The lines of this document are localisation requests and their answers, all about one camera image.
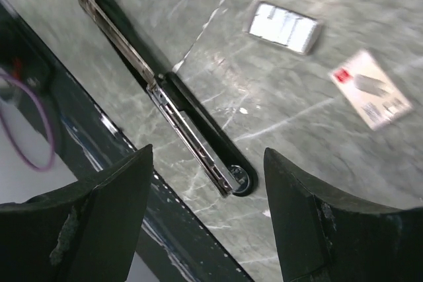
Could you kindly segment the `black stapler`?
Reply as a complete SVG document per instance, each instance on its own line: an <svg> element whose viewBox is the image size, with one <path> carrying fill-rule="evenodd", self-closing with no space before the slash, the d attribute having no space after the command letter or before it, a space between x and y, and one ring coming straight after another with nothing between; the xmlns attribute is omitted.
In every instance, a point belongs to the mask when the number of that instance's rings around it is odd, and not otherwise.
<svg viewBox="0 0 423 282"><path fill-rule="evenodd" d="M78 0L222 197L246 197L258 174L180 77L166 70L115 0Z"/></svg>

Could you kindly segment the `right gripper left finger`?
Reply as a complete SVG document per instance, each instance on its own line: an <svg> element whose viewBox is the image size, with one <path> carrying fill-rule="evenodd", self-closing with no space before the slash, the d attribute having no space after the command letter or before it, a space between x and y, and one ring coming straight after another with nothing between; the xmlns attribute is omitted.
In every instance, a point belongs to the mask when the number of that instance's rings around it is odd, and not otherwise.
<svg viewBox="0 0 423 282"><path fill-rule="evenodd" d="M2 281L125 281L153 178L147 145L24 203L1 205Z"/></svg>

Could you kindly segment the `white staple box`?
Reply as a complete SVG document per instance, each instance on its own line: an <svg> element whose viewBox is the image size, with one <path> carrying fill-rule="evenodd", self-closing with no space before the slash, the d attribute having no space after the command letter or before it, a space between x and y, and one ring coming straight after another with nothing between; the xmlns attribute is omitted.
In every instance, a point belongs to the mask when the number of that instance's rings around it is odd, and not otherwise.
<svg viewBox="0 0 423 282"><path fill-rule="evenodd" d="M358 51L328 75L374 131L413 110L412 103L368 50Z"/></svg>

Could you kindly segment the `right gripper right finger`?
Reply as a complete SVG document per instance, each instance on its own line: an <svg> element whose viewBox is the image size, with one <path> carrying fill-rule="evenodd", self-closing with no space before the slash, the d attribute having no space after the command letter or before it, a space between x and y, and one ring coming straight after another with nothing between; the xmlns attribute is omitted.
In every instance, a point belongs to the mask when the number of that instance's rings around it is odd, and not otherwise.
<svg viewBox="0 0 423 282"><path fill-rule="evenodd" d="M274 149L266 193L284 281L421 281L422 209L344 192Z"/></svg>

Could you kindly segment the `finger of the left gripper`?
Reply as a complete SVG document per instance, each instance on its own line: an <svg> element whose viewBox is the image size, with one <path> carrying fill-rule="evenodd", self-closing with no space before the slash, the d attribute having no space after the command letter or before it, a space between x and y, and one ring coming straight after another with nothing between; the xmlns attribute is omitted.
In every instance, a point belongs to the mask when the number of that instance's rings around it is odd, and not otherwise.
<svg viewBox="0 0 423 282"><path fill-rule="evenodd" d="M136 251L167 281L249 281L191 216L188 259L163 249L150 205L182 204L34 31L1 2L1 280L126 281Z"/></svg>

